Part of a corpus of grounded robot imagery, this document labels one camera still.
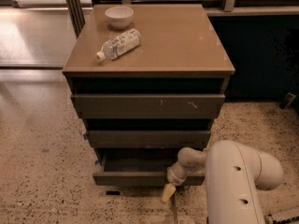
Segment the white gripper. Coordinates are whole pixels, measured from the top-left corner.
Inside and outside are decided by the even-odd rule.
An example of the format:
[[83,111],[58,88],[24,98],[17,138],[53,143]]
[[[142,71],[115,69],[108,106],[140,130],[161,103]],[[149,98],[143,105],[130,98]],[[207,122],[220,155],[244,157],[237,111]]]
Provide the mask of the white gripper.
[[176,186],[181,186],[190,175],[190,170],[184,166],[174,163],[167,168],[167,180],[170,184],[164,185],[161,200],[166,203],[176,191]]

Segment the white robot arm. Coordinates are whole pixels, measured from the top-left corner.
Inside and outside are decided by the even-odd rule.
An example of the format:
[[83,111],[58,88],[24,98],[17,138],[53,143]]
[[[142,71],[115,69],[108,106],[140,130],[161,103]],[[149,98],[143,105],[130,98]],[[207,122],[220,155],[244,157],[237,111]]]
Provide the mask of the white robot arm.
[[184,147],[167,168],[162,201],[170,200],[176,187],[199,169],[205,171],[208,224],[265,224],[258,192],[282,183],[277,158],[230,140],[214,143],[206,153]]

